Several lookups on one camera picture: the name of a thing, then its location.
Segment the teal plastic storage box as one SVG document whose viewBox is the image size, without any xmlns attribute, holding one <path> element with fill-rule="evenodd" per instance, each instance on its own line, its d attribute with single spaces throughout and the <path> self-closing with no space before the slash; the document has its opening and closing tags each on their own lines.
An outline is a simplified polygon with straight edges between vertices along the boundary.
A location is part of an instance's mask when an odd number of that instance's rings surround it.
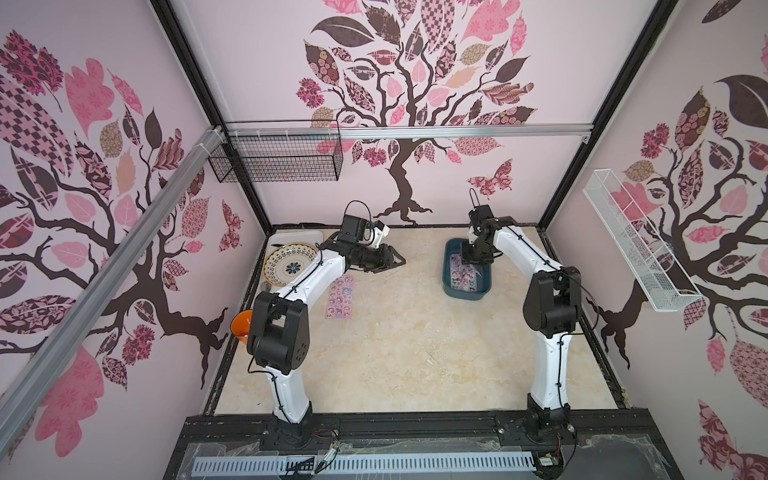
<svg viewBox="0 0 768 480">
<path fill-rule="evenodd" d="M 492 270 L 490 265 L 465 264 L 461 248 L 467 240 L 452 238 L 445 244 L 442 285 L 443 291 L 451 298 L 479 301 L 492 288 Z"/>
</svg>

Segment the pink sticker sheet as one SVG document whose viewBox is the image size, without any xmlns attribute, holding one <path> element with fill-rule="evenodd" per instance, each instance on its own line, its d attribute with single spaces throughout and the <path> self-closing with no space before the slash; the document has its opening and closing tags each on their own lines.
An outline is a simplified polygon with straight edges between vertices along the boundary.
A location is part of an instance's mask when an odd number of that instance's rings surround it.
<svg viewBox="0 0 768 480">
<path fill-rule="evenodd" d="M 351 319 L 353 317 L 353 293 L 355 279 L 344 275 L 335 280 L 329 290 L 325 309 L 326 319 Z"/>
</svg>

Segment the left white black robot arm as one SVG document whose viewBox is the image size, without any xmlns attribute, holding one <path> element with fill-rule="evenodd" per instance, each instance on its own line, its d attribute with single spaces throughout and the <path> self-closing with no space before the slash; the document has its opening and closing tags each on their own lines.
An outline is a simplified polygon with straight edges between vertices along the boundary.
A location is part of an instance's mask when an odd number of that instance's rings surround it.
<svg viewBox="0 0 768 480">
<path fill-rule="evenodd" d="M 310 311 L 322 294 L 349 270 L 382 273 L 406 264 L 384 239 L 383 222 L 345 215 L 339 231 L 317 246 L 298 277 L 275 292 L 254 299 L 246 350 L 257 371 L 272 383 L 273 415 L 299 426 L 311 413 L 301 365 L 310 348 Z"/>
</svg>

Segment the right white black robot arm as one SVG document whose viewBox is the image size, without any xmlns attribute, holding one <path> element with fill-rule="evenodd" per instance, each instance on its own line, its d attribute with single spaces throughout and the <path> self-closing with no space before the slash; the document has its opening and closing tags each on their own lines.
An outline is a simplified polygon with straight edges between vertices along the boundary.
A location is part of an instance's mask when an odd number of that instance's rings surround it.
<svg viewBox="0 0 768 480">
<path fill-rule="evenodd" d="M 565 425 L 570 416 L 568 351 L 581 314 L 580 272 L 547 255 L 511 217 L 495 216 L 488 205 L 473 207 L 468 217 L 470 229 L 462 260 L 490 265 L 504 256 L 529 281 L 522 304 L 523 318 L 535 339 L 534 377 L 527 395 L 529 417 L 539 429 Z"/>
</svg>

